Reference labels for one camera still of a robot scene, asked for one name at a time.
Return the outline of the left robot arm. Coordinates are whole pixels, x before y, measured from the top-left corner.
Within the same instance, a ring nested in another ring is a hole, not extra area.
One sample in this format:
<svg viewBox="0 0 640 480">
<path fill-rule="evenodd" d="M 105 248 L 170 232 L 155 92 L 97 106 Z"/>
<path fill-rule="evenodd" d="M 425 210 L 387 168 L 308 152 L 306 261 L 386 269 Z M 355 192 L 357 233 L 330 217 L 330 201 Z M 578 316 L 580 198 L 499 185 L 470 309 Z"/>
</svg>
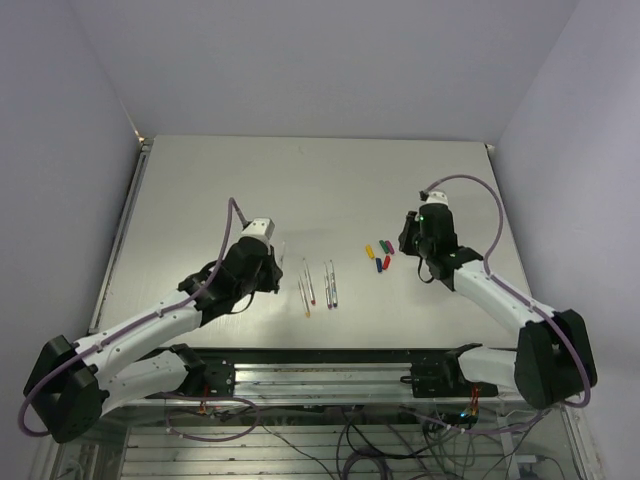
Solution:
<svg viewBox="0 0 640 480">
<path fill-rule="evenodd" d="M 145 315 L 75 342 L 59 335 L 41 349 L 23 390 L 44 435 L 68 443 L 131 399 L 175 391 L 192 397 L 204 373 L 183 346 L 149 358 L 161 344 L 233 312 L 258 292 L 275 293 L 282 271 L 266 233 L 244 233 Z"/>
</svg>

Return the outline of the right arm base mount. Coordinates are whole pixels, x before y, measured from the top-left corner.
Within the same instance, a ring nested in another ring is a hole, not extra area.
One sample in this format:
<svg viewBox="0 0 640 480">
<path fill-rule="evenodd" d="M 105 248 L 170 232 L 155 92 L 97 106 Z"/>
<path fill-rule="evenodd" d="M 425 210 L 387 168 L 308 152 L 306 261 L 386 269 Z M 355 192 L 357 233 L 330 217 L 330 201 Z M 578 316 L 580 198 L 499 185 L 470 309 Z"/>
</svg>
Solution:
<svg viewBox="0 0 640 480">
<path fill-rule="evenodd" d="M 411 387 L 414 398 L 471 397 L 474 390 L 480 397 L 497 397 L 495 385 L 469 381 L 459 367 L 459 357 L 479 347 L 471 343 L 449 350 L 411 350 L 409 373 L 400 382 Z"/>
</svg>

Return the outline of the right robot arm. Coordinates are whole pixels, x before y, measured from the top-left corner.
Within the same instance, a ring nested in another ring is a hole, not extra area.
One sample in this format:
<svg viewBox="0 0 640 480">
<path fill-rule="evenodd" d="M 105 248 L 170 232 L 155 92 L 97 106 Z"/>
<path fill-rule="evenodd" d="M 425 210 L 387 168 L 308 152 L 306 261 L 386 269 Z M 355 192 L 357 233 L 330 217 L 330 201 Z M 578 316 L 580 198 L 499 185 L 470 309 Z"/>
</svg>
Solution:
<svg viewBox="0 0 640 480">
<path fill-rule="evenodd" d="M 448 393 L 492 384 L 518 392 L 538 410 L 569 404 L 576 395 L 590 398 L 598 377 L 583 317 L 539 303 L 491 273 L 481 254 L 459 244 L 447 204 L 425 203 L 408 212 L 398 246 L 428 269 L 428 283 L 443 284 L 517 336 L 512 350 L 471 343 L 449 351 L 440 373 Z"/>
</svg>

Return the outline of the green pen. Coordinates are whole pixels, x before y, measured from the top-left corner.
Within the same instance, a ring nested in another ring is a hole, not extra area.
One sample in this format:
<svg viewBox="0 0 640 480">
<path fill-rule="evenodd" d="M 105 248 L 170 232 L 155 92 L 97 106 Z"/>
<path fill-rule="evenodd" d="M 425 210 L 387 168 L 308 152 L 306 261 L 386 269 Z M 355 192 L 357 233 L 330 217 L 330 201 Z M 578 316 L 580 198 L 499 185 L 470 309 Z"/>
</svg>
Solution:
<svg viewBox="0 0 640 480">
<path fill-rule="evenodd" d="M 284 271 L 285 254 L 286 254 L 286 242 L 283 241 L 282 244 L 281 244 L 281 248 L 280 248 L 280 251 L 279 251 L 279 257 L 278 257 L 279 268 L 281 270 L 283 270 L 283 271 Z"/>
</svg>

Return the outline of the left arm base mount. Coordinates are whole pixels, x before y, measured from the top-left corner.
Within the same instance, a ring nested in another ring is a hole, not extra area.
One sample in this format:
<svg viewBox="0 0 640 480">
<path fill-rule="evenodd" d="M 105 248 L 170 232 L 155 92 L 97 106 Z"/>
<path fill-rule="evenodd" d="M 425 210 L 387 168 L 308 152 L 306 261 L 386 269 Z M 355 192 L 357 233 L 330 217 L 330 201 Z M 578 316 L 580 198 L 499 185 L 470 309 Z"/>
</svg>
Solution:
<svg viewBox="0 0 640 480">
<path fill-rule="evenodd" d="M 231 397 L 235 386 L 235 368 L 224 358 L 202 358 L 186 344 L 169 348 L 183 362 L 186 377 L 172 394 L 183 397 Z"/>
</svg>

